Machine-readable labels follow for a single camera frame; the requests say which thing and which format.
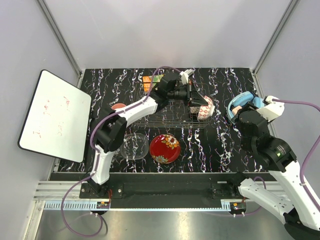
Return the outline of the brown patterned bowl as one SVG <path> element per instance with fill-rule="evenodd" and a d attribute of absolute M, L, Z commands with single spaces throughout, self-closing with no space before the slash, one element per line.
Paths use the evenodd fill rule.
<path fill-rule="evenodd" d="M 208 102 L 208 106 L 201 106 L 198 114 L 198 119 L 200 121 L 207 120 L 213 116 L 215 106 L 213 100 L 207 95 L 204 96 L 205 100 Z"/>

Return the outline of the red floral plate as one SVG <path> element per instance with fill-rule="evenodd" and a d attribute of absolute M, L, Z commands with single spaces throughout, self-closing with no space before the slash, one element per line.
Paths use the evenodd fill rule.
<path fill-rule="evenodd" d="M 156 162 L 170 164 L 178 159 L 181 145 L 173 135 L 161 134 L 151 141 L 149 153 Z"/>

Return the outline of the pink plastic cup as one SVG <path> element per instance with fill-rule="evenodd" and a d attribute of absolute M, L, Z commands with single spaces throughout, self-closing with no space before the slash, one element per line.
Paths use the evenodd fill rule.
<path fill-rule="evenodd" d="M 111 109 L 112 110 L 117 110 L 117 109 L 121 109 L 121 108 L 124 108 L 124 107 L 126 107 L 126 105 L 124 103 L 116 103 L 111 107 Z"/>

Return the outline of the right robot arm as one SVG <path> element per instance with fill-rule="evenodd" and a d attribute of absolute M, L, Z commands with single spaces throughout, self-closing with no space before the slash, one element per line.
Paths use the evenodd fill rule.
<path fill-rule="evenodd" d="M 286 100 L 272 95 L 264 99 L 245 92 L 228 106 L 228 117 L 241 134 L 241 147 L 280 184 L 289 200 L 260 188 L 247 177 L 227 185 L 228 195 L 249 198 L 273 214 L 294 239 L 320 238 L 320 199 L 305 177 L 306 164 L 319 140 L 313 144 L 302 164 L 283 139 L 270 134 L 269 124 L 285 110 Z"/>

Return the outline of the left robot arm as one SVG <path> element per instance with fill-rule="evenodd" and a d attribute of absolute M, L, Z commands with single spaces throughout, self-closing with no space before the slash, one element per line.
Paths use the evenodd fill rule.
<path fill-rule="evenodd" d="M 116 110 L 105 109 L 105 117 L 91 130 L 90 136 L 90 146 L 95 154 L 88 183 L 95 197 L 103 198 L 108 193 L 112 158 L 124 142 L 127 127 L 161 111 L 171 100 L 183 101 L 188 107 L 208 106 L 205 97 L 194 86 L 193 73 L 193 69 L 178 74 L 167 72 L 159 82 L 150 85 L 148 93 L 140 100 Z"/>

